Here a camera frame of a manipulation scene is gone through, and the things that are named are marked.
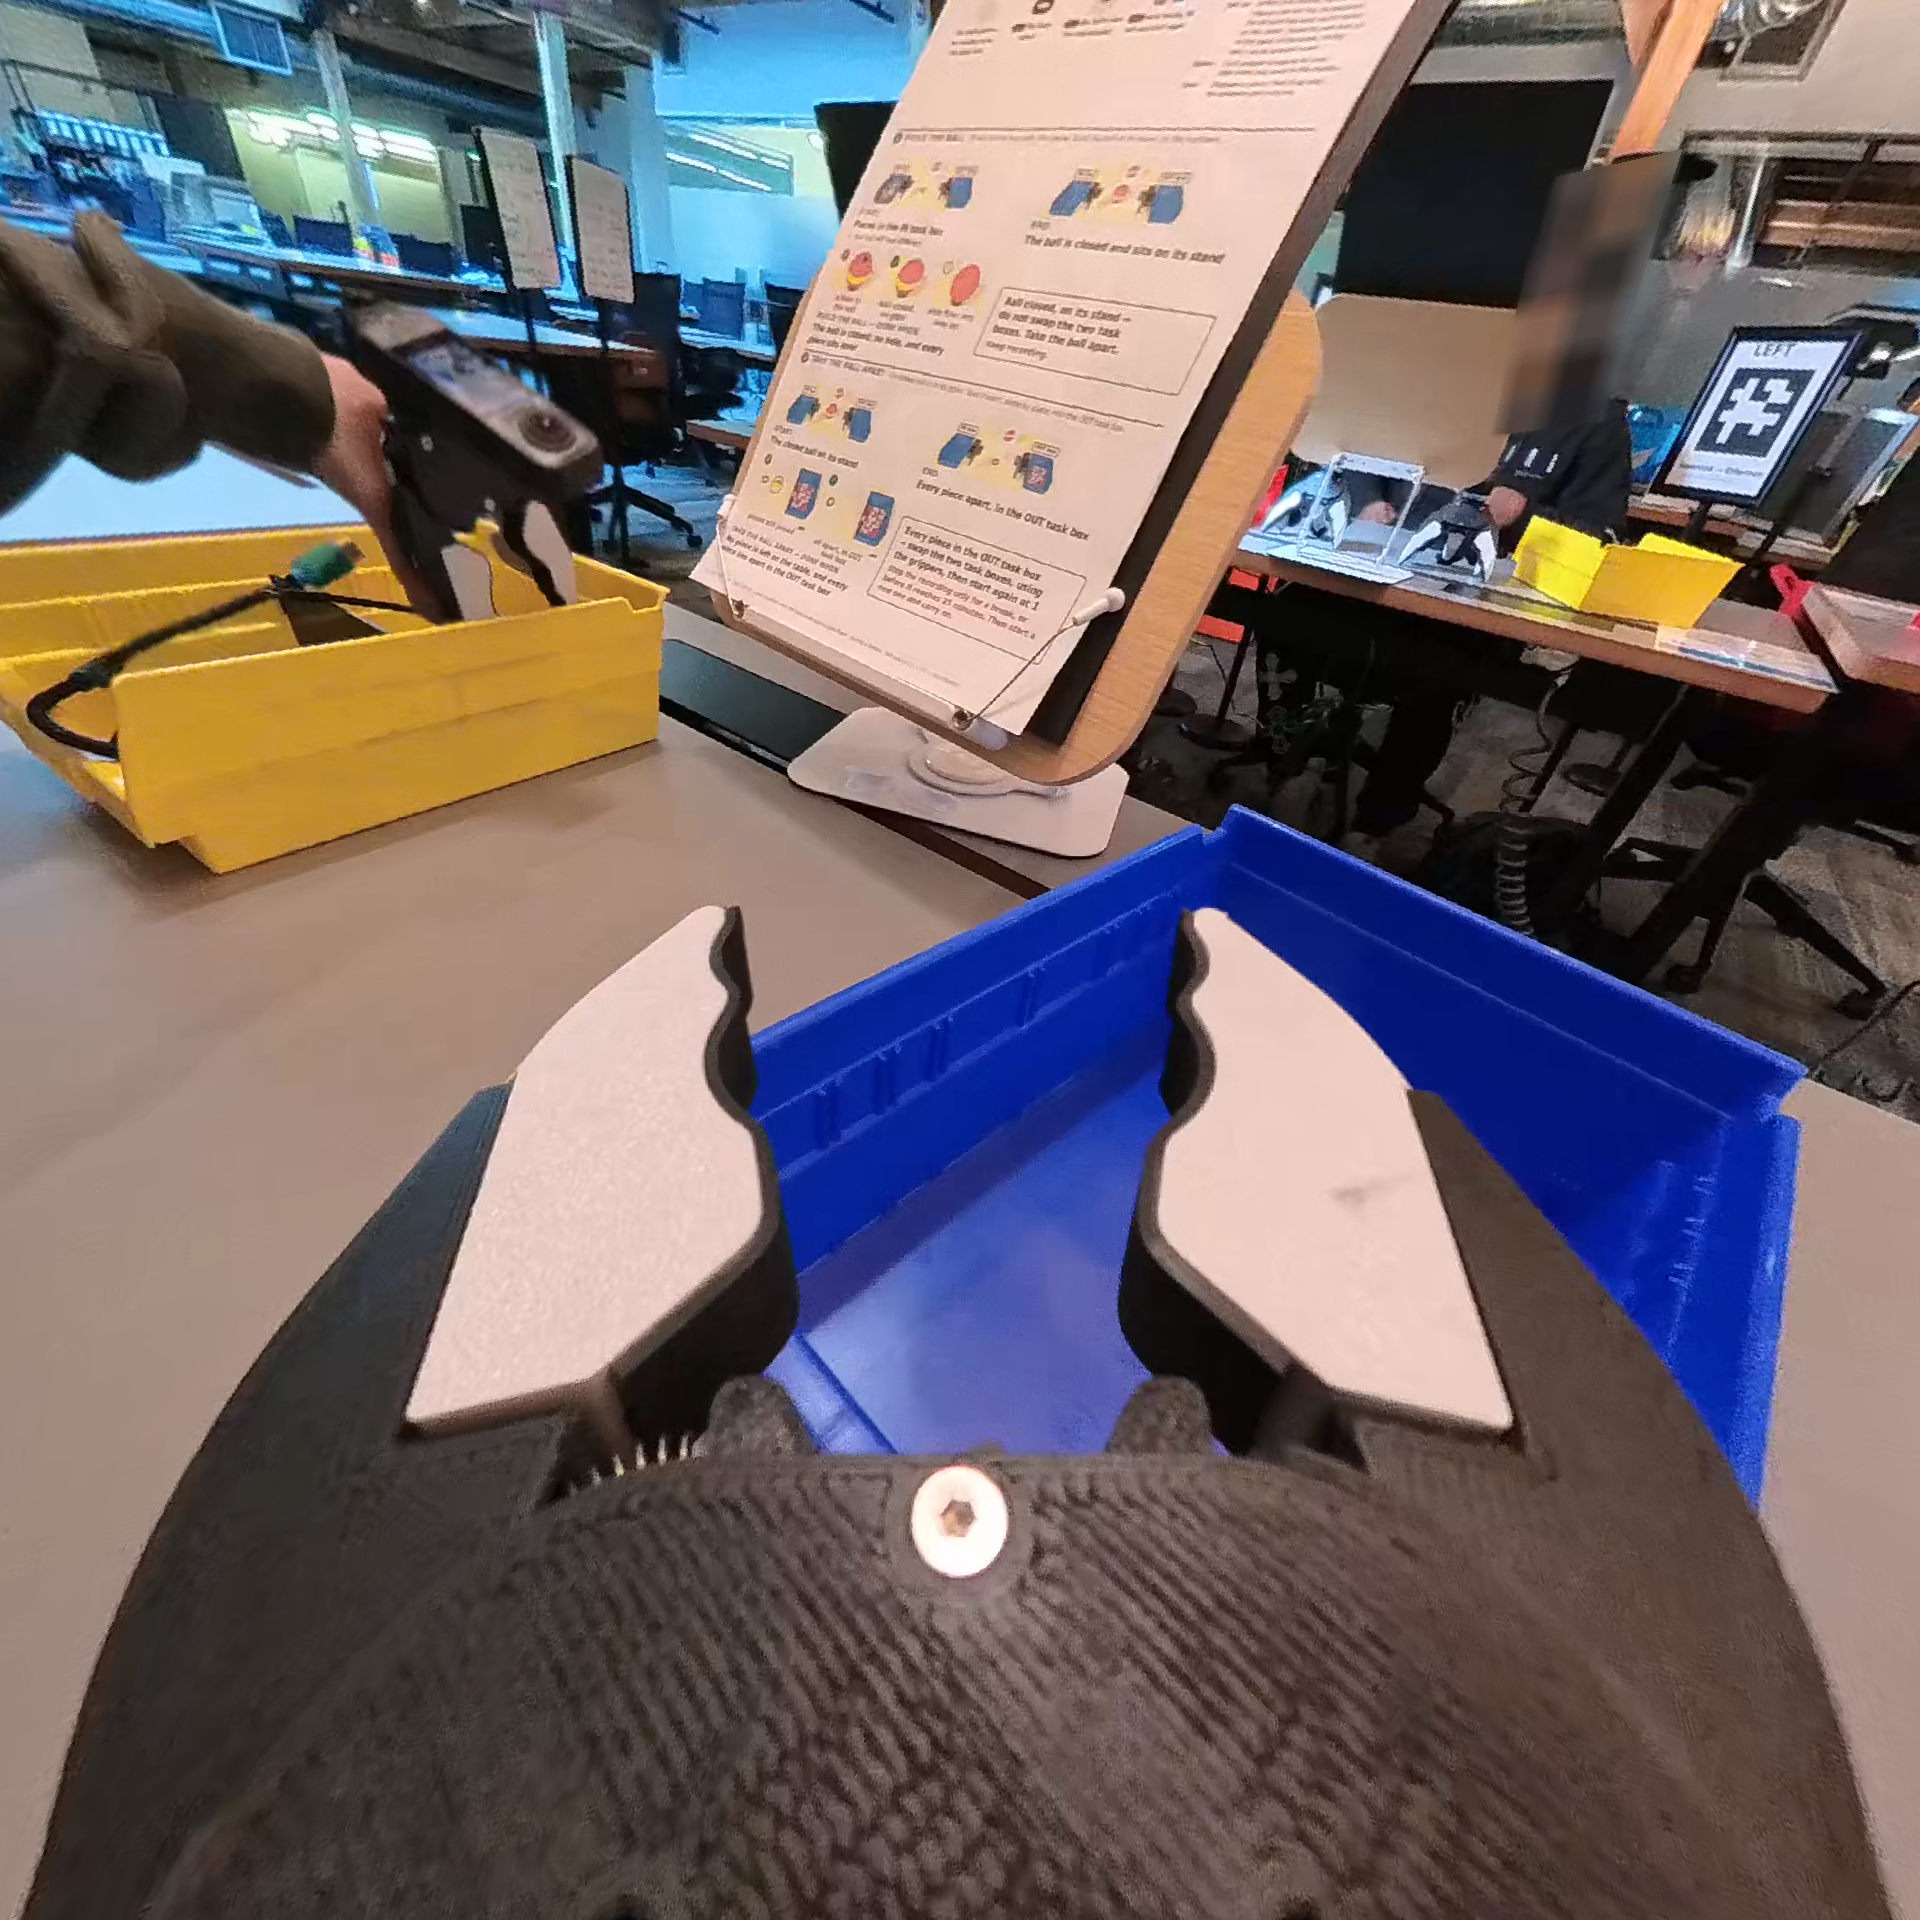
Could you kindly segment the wood-edged work table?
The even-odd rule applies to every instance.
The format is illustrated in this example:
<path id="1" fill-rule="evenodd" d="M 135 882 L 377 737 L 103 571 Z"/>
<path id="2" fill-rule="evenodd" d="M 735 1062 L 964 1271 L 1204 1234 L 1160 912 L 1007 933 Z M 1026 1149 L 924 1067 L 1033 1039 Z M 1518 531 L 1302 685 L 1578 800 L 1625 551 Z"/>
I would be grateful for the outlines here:
<path id="1" fill-rule="evenodd" d="M 1602 877 L 1661 881 L 1661 899 L 1631 935 L 1607 944 L 1593 933 L 1573 944 L 1576 957 L 1631 985 L 1640 985 L 1694 923 L 1712 922 L 1743 896 L 1760 896 L 1769 862 L 1813 823 L 1824 786 L 1852 759 L 1852 749 L 1863 746 L 1877 705 L 1897 699 L 1914 710 L 1914 610 L 1818 583 L 1807 583 L 1775 613 L 1713 606 L 1713 624 L 1656 629 L 1581 615 L 1444 571 L 1410 571 L 1396 583 L 1357 579 L 1255 539 L 1240 543 L 1229 567 L 1674 686 L 1670 705 L 1625 765 L 1613 795 L 1590 818 L 1532 917 L 1541 938 L 1558 942 L 1573 933 Z M 1628 830 L 1713 698 L 1792 714 L 1798 727 L 1700 850 L 1653 855 Z"/>

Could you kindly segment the person's left forearm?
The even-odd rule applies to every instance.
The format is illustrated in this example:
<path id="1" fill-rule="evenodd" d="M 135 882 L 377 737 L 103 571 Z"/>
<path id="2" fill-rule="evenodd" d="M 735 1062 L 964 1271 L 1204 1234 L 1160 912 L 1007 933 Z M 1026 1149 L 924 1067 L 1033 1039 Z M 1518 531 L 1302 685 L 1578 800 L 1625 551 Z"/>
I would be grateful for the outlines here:
<path id="1" fill-rule="evenodd" d="M 103 216 L 2 227 L 2 507 L 74 458 L 130 482 L 204 447 L 309 471 L 336 426 L 321 352 L 152 266 Z"/>

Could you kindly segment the black office chair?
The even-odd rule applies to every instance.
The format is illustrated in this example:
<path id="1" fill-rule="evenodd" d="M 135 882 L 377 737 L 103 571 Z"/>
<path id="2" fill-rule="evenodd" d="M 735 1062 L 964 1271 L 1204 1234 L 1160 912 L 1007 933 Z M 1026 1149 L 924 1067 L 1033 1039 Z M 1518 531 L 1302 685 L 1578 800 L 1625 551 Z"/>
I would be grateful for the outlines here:
<path id="1" fill-rule="evenodd" d="M 671 275 L 636 273 L 630 293 L 594 302 L 594 336 L 608 384 L 604 448 L 610 470 L 614 543 L 630 554 L 630 507 L 647 513 L 700 551 L 700 531 L 658 496 L 628 480 L 638 465 L 660 465 L 684 450 L 681 287 Z"/>

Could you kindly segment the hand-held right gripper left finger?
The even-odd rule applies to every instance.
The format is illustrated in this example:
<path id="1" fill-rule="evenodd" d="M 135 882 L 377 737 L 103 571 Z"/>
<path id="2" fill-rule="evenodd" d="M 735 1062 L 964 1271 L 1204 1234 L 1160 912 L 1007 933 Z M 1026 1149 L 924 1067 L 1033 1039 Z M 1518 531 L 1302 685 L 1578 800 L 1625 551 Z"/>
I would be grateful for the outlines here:
<path id="1" fill-rule="evenodd" d="M 526 1055 L 423 1345 L 428 1435 L 558 1417 L 589 1472 L 693 1453 L 722 1389 L 799 1317 L 752 1117 L 744 922 L 708 903 Z"/>

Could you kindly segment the framed black-white marker sign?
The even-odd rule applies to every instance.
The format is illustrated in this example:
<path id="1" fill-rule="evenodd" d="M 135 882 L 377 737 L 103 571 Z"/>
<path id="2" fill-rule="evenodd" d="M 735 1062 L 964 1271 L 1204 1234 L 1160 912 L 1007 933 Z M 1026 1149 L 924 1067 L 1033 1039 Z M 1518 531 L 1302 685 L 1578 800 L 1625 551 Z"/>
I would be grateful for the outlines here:
<path id="1" fill-rule="evenodd" d="M 1863 352 L 1860 328 L 1734 328 L 1649 487 L 1696 505 L 1758 507 Z"/>

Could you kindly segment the blue plastic bin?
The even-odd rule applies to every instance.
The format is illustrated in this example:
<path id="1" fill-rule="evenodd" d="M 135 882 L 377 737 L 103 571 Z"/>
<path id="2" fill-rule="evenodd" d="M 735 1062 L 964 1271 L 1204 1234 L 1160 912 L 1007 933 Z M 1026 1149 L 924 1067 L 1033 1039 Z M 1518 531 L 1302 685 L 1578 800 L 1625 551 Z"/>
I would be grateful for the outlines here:
<path id="1" fill-rule="evenodd" d="M 1240 807 L 754 1039 L 799 1271 L 774 1375 L 814 1435 L 919 1457 L 1106 1441 L 1144 1377 L 1116 1296 L 1194 909 L 1450 1106 L 1760 1499 L 1804 1067 Z"/>

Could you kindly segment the instruction board on pole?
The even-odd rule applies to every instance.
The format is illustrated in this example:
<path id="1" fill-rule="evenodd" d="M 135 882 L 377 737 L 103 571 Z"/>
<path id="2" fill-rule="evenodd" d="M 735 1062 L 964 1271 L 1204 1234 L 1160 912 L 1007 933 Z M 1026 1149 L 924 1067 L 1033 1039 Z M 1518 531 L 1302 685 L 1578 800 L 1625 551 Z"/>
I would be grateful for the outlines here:
<path id="1" fill-rule="evenodd" d="M 594 304 L 633 302 L 633 213 L 622 175 L 578 154 L 564 158 L 578 287 Z"/>
<path id="2" fill-rule="evenodd" d="M 478 129 L 474 142 L 497 227 L 502 280 L 520 295 L 558 293 L 564 275 L 538 146 L 505 129 Z"/>

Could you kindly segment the yellow plastic bin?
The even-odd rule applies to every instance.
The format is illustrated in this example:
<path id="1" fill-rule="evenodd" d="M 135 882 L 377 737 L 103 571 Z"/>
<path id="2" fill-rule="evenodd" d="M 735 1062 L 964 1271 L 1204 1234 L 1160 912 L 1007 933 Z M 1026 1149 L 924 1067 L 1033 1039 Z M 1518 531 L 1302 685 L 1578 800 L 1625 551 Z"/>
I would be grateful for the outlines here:
<path id="1" fill-rule="evenodd" d="M 72 669 L 260 587 L 360 527 L 6 545 L 4 727 L 81 803 L 148 848 L 213 874 L 393 825 L 501 786 L 644 746 L 658 735 L 668 591 L 575 563 L 578 602 L 552 608 L 494 543 L 495 615 L 431 626 L 398 613 L 385 565 L 348 583 L 369 633 L 302 646 L 254 608 L 166 640 L 56 722 L 112 737 L 118 757 L 41 735 L 30 699 Z"/>
<path id="2" fill-rule="evenodd" d="M 1666 536 L 1602 543 L 1576 610 L 1649 629 L 1697 629 L 1738 570 L 1738 558 Z"/>
<path id="3" fill-rule="evenodd" d="M 1532 515 L 1512 551 L 1514 581 L 1561 608 L 1583 608 L 1612 543 Z"/>

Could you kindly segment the wooden ceiling beam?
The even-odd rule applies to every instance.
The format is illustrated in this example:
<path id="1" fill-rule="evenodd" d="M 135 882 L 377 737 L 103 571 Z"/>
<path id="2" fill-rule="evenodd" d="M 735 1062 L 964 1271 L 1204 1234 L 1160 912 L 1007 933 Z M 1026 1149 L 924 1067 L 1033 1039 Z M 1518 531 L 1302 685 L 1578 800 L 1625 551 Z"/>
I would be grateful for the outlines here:
<path id="1" fill-rule="evenodd" d="M 1721 10 L 1724 2 L 1620 2 L 1634 82 L 1609 160 L 1658 151 Z"/>

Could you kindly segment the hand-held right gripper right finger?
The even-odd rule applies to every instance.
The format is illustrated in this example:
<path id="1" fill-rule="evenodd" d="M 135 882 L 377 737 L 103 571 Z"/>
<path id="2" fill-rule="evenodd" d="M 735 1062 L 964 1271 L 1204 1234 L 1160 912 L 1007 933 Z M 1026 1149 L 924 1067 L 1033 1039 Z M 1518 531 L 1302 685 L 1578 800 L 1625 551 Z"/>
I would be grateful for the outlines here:
<path id="1" fill-rule="evenodd" d="M 1518 1415 L 1421 1103 L 1333 998 L 1218 909 L 1182 917 L 1162 1125 L 1120 1266 L 1120 1331 L 1197 1390 L 1229 1457 L 1360 1462 L 1360 1430 L 1477 1446 Z"/>

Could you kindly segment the person's left hand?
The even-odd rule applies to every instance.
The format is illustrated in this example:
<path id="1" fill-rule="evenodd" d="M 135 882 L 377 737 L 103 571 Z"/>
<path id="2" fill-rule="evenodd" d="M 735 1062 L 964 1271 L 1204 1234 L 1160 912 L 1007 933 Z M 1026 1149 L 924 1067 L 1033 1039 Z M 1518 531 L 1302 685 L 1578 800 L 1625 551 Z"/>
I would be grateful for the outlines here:
<path id="1" fill-rule="evenodd" d="M 388 400 L 344 359 L 325 352 L 319 363 L 327 373 L 333 418 L 328 439 L 309 471 L 369 529 L 398 579 L 404 571 L 404 555 L 396 534 L 393 474 L 385 459 Z"/>

